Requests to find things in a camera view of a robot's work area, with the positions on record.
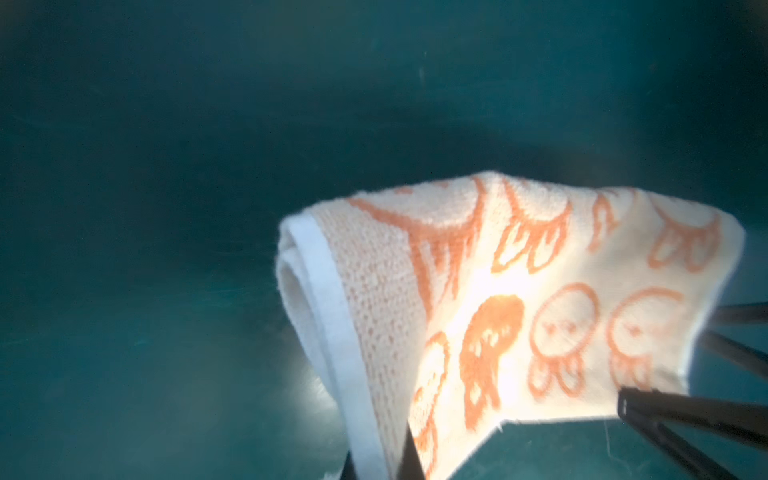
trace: orange line drawing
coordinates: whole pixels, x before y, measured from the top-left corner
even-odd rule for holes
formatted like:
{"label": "orange line drawing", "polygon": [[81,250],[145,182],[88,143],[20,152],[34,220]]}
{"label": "orange line drawing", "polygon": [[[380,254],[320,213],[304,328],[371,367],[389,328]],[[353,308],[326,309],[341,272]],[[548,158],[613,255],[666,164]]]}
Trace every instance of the orange line drawing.
{"label": "orange line drawing", "polygon": [[[631,189],[631,192],[632,202],[634,203],[636,197],[635,190]],[[598,251],[603,242],[614,232],[614,230],[616,230],[619,223],[621,223],[621,220],[616,218],[614,206],[611,204],[608,194],[618,197],[619,191],[611,188],[604,188],[598,191],[598,198],[595,199],[594,204],[592,205],[594,231],[592,233],[592,241],[589,243],[589,247],[587,247],[587,250],[591,253]]]}
{"label": "orange line drawing", "polygon": [[462,262],[474,253],[482,228],[482,214],[488,196],[488,191],[480,179],[473,177],[472,180],[478,191],[475,209],[464,223],[455,227],[434,227],[406,215],[378,208],[362,198],[347,200],[354,207],[373,217],[374,220],[402,229],[408,234],[411,263],[419,286],[419,295],[426,311],[427,322],[432,320],[435,303],[432,300],[432,281],[429,278],[429,268],[422,255],[421,247],[424,243],[429,246],[435,268],[439,273],[445,272],[446,267],[449,269],[448,279],[440,298],[446,295],[449,288],[453,297],[456,298]]}
{"label": "orange line drawing", "polygon": [[448,337],[443,332],[437,332],[427,342],[425,350],[429,351],[433,346],[440,348],[442,351],[442,372],[440,377],[437,376],[437,372],[433,373],[427,383],[419,387],[413,396],[413,404],[421,406],[420,408],[417,407],[420,411],[427,412],[423,428],[418,431],[413,429],[413,442],[419,451],[422,468],[425,469],[424,475],[427,479],[432,475],[437,463],[438,438],[437,425],[435,424],[435,406],[442,393],[442,387],[445,385],[445,379],[448,377],[448,362],[450,359]]}
{"label": "orange line drawing", "polygon": [[487,299],[469,322],[462,351],[458,356],[459,374],[464,382],[464,420],[475,430],[488,404],[501,406],[498,396],[498,361],[518,338],[525,306],[515,295]]}
{"label": "orange line drawing", "polygon": [[673,219],[653,200],[651,203],[664,221],[664,228],[648,255],[648,266],[658,269],[682,259],[686,270],[699,273],[714,258],[720,247],[720,215],[711,209],[713,218],[707,225],[692,227]]}
{"label": "orange line drawing", "polygon": [[[526,267],[530,274],[536,273],[549,265],[552,260],[560,253],[565,245],[565,239],[568,236],[568,221],[571,218],[573,207],[569,200],[563,212],[551,220],[536,220],[530,218],[520,206],[520,201],[515,193],[515,189],[505,178],[502,179],[504,190],[507,195],[509,206],[512,209],[512,216],[509,219],[509,225],[504,229],[502,238],[499,241],[498,248],[493,255],[492,273],[501,273],[506,271],[513,263],[520,260],[524,255],[528,255]],[[514,232],[515,238],[512,243],[518,243],[525,240],[525,245],[512,257],[507,263],[501,262],[502,255],[507,250],[507,243]],[[537,264],[539,249],[543,246],[551,245],[549,257],[540,264]]]}
{"label": "orange line drawing", "polygon": [[528,389],[534,399],[547,396],[552,381],[569,397],[584,391],[582,352],[600,318],[598,295],[586,283],[571,283],[549,297],[531,326],[533,360],[528,370]]}
{"label": "orange line drawing", "polygon": [[[661,287],[650,287],[633,293],[622,301],[611,314],[606,330],[608,348],[611,349],[609,369],[617,389],[636,386],[650,390],[653,372],[652,352],[668,338],[674,320],[674,310],[683,301],[683,294]],[[634,313],[634,308],[647,311]],[[672,310],[664,315],[659,309]]]}

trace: towel with orange print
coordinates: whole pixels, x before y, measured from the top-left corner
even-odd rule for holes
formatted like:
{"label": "towel with orange print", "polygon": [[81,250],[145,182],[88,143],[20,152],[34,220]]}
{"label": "towel with orange print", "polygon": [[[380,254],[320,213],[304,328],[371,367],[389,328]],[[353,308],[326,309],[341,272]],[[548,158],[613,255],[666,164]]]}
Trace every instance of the towel with orange print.
{"label": "towel with orange print", "polygon": [[616,415],[621,386],[687,391],[743,248],[715,208],[493,172],[323,202],[280,227],[283,305],[361,480],[410,425],[443,480],[503,422]]}

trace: towel fold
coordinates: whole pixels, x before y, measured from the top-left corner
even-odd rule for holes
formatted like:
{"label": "towel fold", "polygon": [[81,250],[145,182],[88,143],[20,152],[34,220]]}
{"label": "towel fold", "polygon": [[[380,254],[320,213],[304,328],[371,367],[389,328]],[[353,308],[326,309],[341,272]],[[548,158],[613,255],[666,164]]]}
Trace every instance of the towel fold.
{"label": "towel fold", "polygon": [[502,422],[615,417],[621,386],[686,393],[743,240],[705,205],[486,172],[288,217],[276,273],[361,480],[394,478],[406,425],[444,480]]}

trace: dark green surface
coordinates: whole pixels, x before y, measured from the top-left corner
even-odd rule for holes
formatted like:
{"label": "dark green surface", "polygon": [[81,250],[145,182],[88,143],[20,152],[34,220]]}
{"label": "dark green surface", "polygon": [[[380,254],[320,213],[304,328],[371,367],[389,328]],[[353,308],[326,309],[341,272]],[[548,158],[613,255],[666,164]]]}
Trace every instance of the dark green surface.
{"label": "dark green surface", "polygon": [[[768,296],[757,0],[107,3],[0,7],[4,480],[340,467],[271,262],[280,218],[355,190],[496,169],[704,201],[749,232],[723,301]],[[768,401],[705,354],[692,386]],[[507,425],[456,478],[681,475],[592,422]]]}

